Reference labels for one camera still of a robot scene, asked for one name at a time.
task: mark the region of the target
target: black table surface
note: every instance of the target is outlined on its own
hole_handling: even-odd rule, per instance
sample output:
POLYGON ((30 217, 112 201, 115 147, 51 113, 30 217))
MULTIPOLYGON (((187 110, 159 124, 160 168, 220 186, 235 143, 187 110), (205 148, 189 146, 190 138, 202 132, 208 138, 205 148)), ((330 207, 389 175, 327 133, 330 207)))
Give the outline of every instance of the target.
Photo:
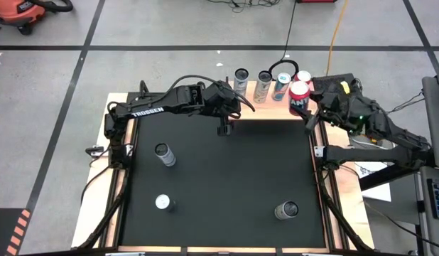
POLYGON ((300 121, 237 121, 217 136, 213 117, 157 114, 139 120, 120 245, 325 247, 313 163, 300 121), (155 156, 166 143, 176 164, 155 156), (166 194, 175 211, 157 209, 166 194), (274 208, 295 201, 295 218, 274 208))

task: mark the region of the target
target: wooden board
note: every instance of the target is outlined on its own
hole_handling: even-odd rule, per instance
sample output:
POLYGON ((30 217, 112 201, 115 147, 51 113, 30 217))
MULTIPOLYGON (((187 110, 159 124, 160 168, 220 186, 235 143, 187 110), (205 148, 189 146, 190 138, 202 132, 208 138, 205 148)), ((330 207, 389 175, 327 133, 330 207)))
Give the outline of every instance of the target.
MULTIPOLYGON (((255 103, 253 99, 255 82, 250 81, 248 83, 248 89, 246 91, 246 98, 255 106, 256 112, 252 112, 247 106, 242 105, 242 118, 241 119, 301 119, 298 116, 294 116, 288 111, 288 95, 284 97, 283 101, 275 102, 271 99, 271 92, 273 91, 274 83, 267 96, 267 101, 263 104, 255 103)), ((109 94, 107 102, 117 101, 126 102, 126 93, 112 93, 109 94)), ((309 102, 309 110, 315 111, 317 109, 316 104, 313 101, 309 102)), ((108 141, 103 135, 104 120, 98 136, 98 144, 107 146, 108 141)), ((133 124, 129 123, 129 128, 126 133, 126 141, 131 139, 131 131, 133 124)), ((349 139, 346 131, 338 129, 336 127, 327 127, 327 136, 330 144, 338 146, 347 146, 349 139)), ((320 133, 317 131, 317 138, 320 139, 320 133)), ((347 165, 354 169, 353 163, 347 163, 347 165)), ((107 166, 107 157, 103 156, 100 160, 96 161, 94 166, 90 169, 89 180, 107 166)), ((121 186, 120 177, 123 173, 119 174, 117 181, 118 190, 121 186)), ((373 247, 371 230, 367 220, 367 214, 364 209, 363 197, 359 187, 357 177, 347 169, 340 169, 336 172, 338 190, 340 192, 340 200, 344 216, 349 224, 354 228, 357 234, 368 244, 373 247)), ((77 227, 75 236, 72 241, 72 246, 78 246, 84 242, 90 233, 96 228, 98 222, 104 215, 107 196, 112 180, 112 170, 108 170, 101 178, 98 178, 93 182, 90 188, 85 194, 84 203, 81 206, 81 211, 77 221, 77 227)), ((335 217, 330 213, 332 220, 333 236, 335 239, 335 245, 341 248, 341 240, 339 236, 338 224, 335 217)), ((117 222, 117 214, 111 219, 109 223, 109 232, 106 239, 106 245, 112 246, 115 225, 117 222)), ((120 251, 140 251, 140 252, 180 252, 181 247, 155 247, 155 246, 121 246, 120 251)), ((275 253, 275 248, 244 248, 244 247, 189 247, 188 252, 268 252, 275 253)), ((328 252, 327 248, 284 248, 283 252, 328 252)))

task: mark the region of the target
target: wooden table frame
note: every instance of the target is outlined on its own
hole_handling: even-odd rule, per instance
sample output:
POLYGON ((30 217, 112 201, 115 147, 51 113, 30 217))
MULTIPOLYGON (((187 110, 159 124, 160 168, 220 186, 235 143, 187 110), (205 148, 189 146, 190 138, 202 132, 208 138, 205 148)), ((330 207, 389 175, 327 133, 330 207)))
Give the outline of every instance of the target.
MULTIPOLYGON (((246 92, 246 98, 250 100, 251 103, 256 108, 256 112, 252 112, 248 107, 242 105, 242 117, 241 119, 300 119, 288 113, 288 94, 284 97, 283 101, 275 102, 271 99, 270 93, 267 97, 266 103, 258 104, 252 101, 252 94, 254 91, 255 82, 249 82, 248 89, 246 92)), ((107 98, 107 103, 111 101, 116 102, 126 102, 128 97, 127 93, 110 93, 107 98)), ((315 110, 316 104, 312 101, 309 103, 309 109, 315 110)), ((134 132, 136 128, 136 120, 130 120, 126 130, 125 143, 130 143, 134 137, 134 132)), ((103 135, 104 127, 104 116, 101 123, 100 131, 98 134, 97 144, 107 147, 109 141, 103 135)), ((349 138, 346 131, 339 129, 337 127, 326 126, 325 133, 328 138, 328 142, 333 145, 347 146, 349 145, 349 138)), ((310 137, 311 145, 311 155, 314 156, 313 146, 317 144, 318 146, 324 145, 322 140, 321 128, 318 125, 315 128, 313 136, 310 137)), ((108 156, 105 154, 99 160, 93 163, 92 168, 88 176, 90 180, 99 171, 101 171, 108 164, 108 156)), ((348 162, 345 164, 355 170, 354 164, 348 162)), ((79 217, 77 220, 77 226, 75 230, 75 235, 72 241, 72 247, 76 247, 82 244, 90 235, 90 233, 96 228, 98 222, 102 219, 105 214, 107 206, 113 201, 120 191, 121 184, 125 175, 125 170, 118 170, 116 173, 112 169, 109 169, 104 174, 102 174, 96 181, 92 182, 90 187, 86 190, 83 203, 81 205, 79 217)), ((360 238, 370 247, 373 247, 373 241, 371 236, 371 230, 369 229, 367 213, 364 208, 363 197, 361 194, 361 189, 359 186, 358 178, 350 170, 346 168, 340 168, 335 172, 336 188, 338 192, 338 197, 341 203, 342 214, 352 226, 354 231, 360 236, 360 238)), ((333 180, 326 180, 325 185, 330 195, 334 195, 335 186, 331 186, 333 180)), ((340 234, 340 229, 338 223, 331 213, 330 210, 326 208, 323 203, 321 203, 321 210, 323 211, 323 223, 325 231, 325 248, 282 248, 283 253, 297 253, 297 252, 311 252, 311 253, 321 253, 329 252, 330 248, 343 249, 342 236, 340 234), (327 234, 328 227, 330 225, 331 233, 330 242, 329 234, 327 234)), ((95 247, 99 246, 101 241, 104 247, 115 247, 115 242, 117 241, 117 230, 119 227, 119 222, 121 218, 121 206, 116 210, 112 219, 109 221, 109 225, 105 230, 105 233, 97 241, 95 247)), ((349 246, 354 249, 352 243, 349 241, 349 246)), ((276 253, 276 248, 274 247, 188 247, 186 248, 188 252, 252 252, 252 253, 276 253)), ((122 252, 181 252, 182 247, 166 247, 166 246, 119 246, 119 251, 122 252)))

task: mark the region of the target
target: concrete floor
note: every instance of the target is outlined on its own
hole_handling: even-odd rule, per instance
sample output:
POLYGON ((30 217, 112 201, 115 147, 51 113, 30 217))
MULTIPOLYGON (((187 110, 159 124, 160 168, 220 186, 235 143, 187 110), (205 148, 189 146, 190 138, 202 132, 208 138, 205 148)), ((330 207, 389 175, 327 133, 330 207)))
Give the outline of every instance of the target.
MULTIPOLYGON (((72 2, 75 11, 48 14, 31 36, 11 27, 0 31, 0 208, 25 208, 43 159, 50 160, 21 253, 70 249, 89 170, 84 149, 96 142, 109 92, 136 91, 141 79, 151 91, 165 91, 181 75, 222 79, 237 68, 251 74, 268 69, 283 54, 293 6, 292 0, 282 0, 236 14, 226 4, 205 0, 72 2), (91 27, 103 3, 98 24, 91 27), (68 109, 62 107, 64 100, 68 109), (66 109, 57 137, 54 127, 66 109), (51 136, 56 144, 49 144, 51 136), (52 153, 50 146, 55 146, 53 155, 46 152, 52 153)), ((330 44, 342 3, 296 6, 289 40, 294 47, 287 54, 314 76, 325 74, 328 47, 309 46, 330 44)), ((439 0, 410 4, 429 43, 439 46, 439 0)), ((363 82, 364 94, 384 109, 408 100, 420 91, 423 76, 435 75, 428 54, 417 48, 423 43, 403 0, 349 1, 336 45, 362 47, 335 51, 330 74, 353 73, 363 82)), ((439 61, 439 51, 435 56, 439 61)), ((391 117, 430 137, 423 103, 391 117)), ((370 217, 370 222, 377 248, 400 253, 416 248, 415 239, 385 220, 370 217)))

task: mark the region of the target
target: can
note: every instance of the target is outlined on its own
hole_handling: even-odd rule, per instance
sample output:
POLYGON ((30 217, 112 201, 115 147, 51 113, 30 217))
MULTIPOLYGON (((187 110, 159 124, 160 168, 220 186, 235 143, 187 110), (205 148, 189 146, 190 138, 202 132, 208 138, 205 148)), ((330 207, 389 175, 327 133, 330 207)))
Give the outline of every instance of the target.
POLYGON ((302 81, 306 82, 307 84, 310 84, 311 82, 311 74, 308 71, 301 70, 297 73, 294 81, 302 81))
POLYGON ((171 167, 177 160, 166 143, 160 143, 155 146, 155 155, 167 166, 171 167))
POLYGON ((293 82, 289 90, 289 112, 293 115, 298 115, 292 107, 298 107, 302 110, 308 109, 310 101, 310 88, 306 82, 293 82))
POLYGON ((246 94, 246 87, 248 86, 248 77, 249 77, 248 70, 244 68, 239 68, 238 70, 235 70, 234 90, 239 94, 241 94, 242 96, 245 96, 246 94))
POLYGON ((271 84, 271 73, 269 71, 261 71, 257 76, 256 88, 254 89, 253 99, 256 103, 264 103, 269 93, 271 84))
POLYGON ((298 206, 293 201, 286 201, 275 208, 275 217, 279 220, 287 220, 297 216, 298 206))
POLYGON ((170 199, 168 195, 161 194, 156 197, 155 205, 160 210, 171 212, 175 209, 175 201, 170 199))
POLYGON ((272 98, 276 101, 283 100, 284 94, 291 83, 291 76, 288 73, 281 73, 278 75, 278 79, 275 83, 275 90, 273 91, 272 98))

